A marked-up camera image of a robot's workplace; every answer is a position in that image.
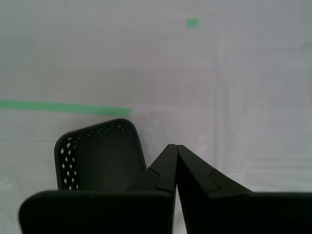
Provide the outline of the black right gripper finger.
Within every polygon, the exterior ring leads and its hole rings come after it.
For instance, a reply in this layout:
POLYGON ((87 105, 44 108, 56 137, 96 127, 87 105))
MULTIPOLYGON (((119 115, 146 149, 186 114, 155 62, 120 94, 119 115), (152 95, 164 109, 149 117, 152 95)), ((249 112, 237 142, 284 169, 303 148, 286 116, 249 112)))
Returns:
POLYGON ((177 188, 189 234, 310 234, 310 193, 253 192, 183 145, 177 188))
POLYGON ((19 209, 24 234, 170 234, 178 152, 169 144, 124 192, 44 191, 19 209))

